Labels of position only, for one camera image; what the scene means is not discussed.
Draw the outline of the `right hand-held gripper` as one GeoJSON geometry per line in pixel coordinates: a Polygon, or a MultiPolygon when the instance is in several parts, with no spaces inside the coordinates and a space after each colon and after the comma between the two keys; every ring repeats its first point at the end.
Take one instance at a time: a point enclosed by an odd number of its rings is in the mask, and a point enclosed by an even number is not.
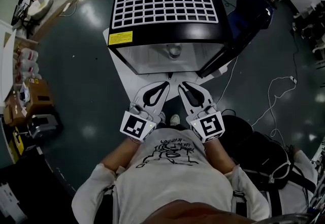
{"type": "Polygon", "coordinates": [[[195,83],[183,81],[178,85],[178,93],[188,115],[186,121],[202,143],[224,134],[225,126],[221,112],[212,104],[213,99],[208,90],[195,83]]]}

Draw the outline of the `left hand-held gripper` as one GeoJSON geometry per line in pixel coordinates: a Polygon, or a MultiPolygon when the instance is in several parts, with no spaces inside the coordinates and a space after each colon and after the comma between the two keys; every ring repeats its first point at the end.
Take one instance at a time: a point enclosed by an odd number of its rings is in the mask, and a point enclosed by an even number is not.
{"type": "Polygon", "coordinates": [[[168,81],[153,82],[139,89],[125,111],[120,132],[144,142],[162,121],[159,116],[170,91],[168,81]]]}

